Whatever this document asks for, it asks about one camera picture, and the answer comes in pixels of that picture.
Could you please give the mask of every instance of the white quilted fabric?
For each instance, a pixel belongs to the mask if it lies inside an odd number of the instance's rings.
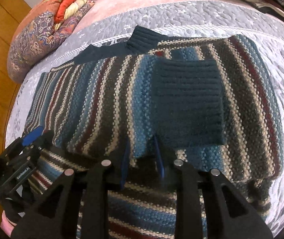
[[[69,37],[56,52],[37,64],[20,88],[7,127],[6,146],[21,136],[42,72],[75,57],[89,44],[116,43],[136,25],[169,36],[226,37],[244,34],[252,39],[269,69],[284,131],[284,23],[241,6],[217,1],[186,1],[141,8],[96,22]],[[272,207],[266,223],[276,235],[284,227],[284,168],[269,190]]]

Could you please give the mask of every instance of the paisley patterned fabric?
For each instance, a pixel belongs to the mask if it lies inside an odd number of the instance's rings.
[[[64,22],[59,20],[61,26],[55,29],[57,14],[63,11],[64,15],[66,5],[72,2],[73,0],[43,0],[20,23],[12,39],[7,60],[8,75],[14,82],[22,83],[33,65],[58,48],[94,5],[94,2],[87,1]]]

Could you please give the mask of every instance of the metal rivet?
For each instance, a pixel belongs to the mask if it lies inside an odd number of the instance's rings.
[[[66,170],[64,171],[64,174],[65,174],[66,176],[71,176],[71,175],[74,174],[74,170],[72,170],[72,169],[66,169]]]
[[[220,173],[221,173],[221,172],[220,172],[219,169],[212,169],[212,170],[211,170],[211,174],[214,175],[214,176],[218,176],[218,175],[220,175]]]
[[[103,161],[101,162],[101,164],[102,164],[103,166],[110,166],[111,163],[112,163],[112,162],[111,162],[110,160],[108,160],[108,159],[103,160]]]
[[[176,166],[182,166],[183,164],[184,164],[184,162],[181,159],[174,160],[174,165],[176,165]]]

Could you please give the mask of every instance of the screw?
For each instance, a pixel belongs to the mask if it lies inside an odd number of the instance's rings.
[[[65,174],[66,176],[71,176],[71,175],[74,174],[74,170],[72,170],[72,169],[66,169],[66,170],[64,171],[64,174]]]
[[[103,165],[103,166],[110,166],[111,165],[111,161],[110,160],[103,160],[102,162],[101,162],[101,164]]]
[[[221,172],[220,172],[219,169],[212,169],[212,170],[211,170],[211,174],[214,175],[214,176],[218,176],[218,175],[220,175],[220,173],[221,173]]]
[[[176,166],[182,166],[183,164],[184,164],[184,162],[181,159],[174,160],[174,165],[176,165]]]

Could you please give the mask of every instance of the quilted bedspread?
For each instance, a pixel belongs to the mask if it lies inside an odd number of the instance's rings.
[[[213,0],[189,0],[120,13],[72,34],[27,74],[8,123],[6,145],[21,136],[24,130],[41,73],[72,59],[89,44],[110,45],[129,37],[136,25],[168,36],[222,38],[243,34],[252,39],[270,73],[280,108],[284,138],[284,23],[239,5]],[[276,235],[284,227],[284,168],[280,177],[273,181],[269,195],[272,206],[266,223]]]

